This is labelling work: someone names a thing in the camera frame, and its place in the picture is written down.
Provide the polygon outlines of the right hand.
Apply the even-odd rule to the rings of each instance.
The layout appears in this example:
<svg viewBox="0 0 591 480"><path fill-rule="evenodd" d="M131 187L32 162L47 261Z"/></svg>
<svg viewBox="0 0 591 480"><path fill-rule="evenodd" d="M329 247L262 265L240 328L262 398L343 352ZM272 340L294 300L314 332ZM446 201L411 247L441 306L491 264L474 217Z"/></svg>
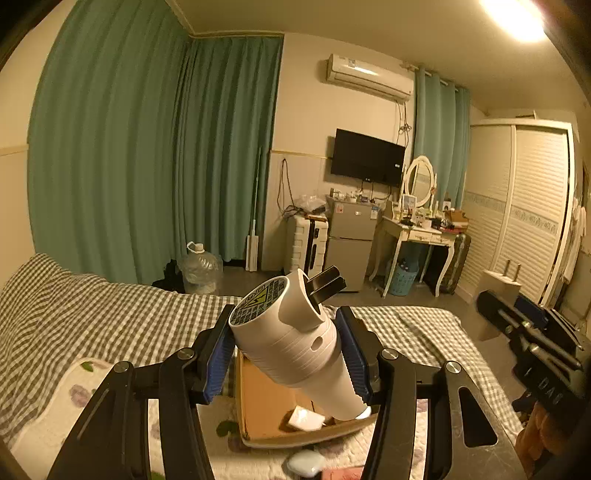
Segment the right hand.
<svg viewBox="0 0 591 480"><path fill-rule="evenodd" d="M554 458L561 456L573 430L536 402L527 425L519 433L515 450L531 479L535 472Z"/></svg>

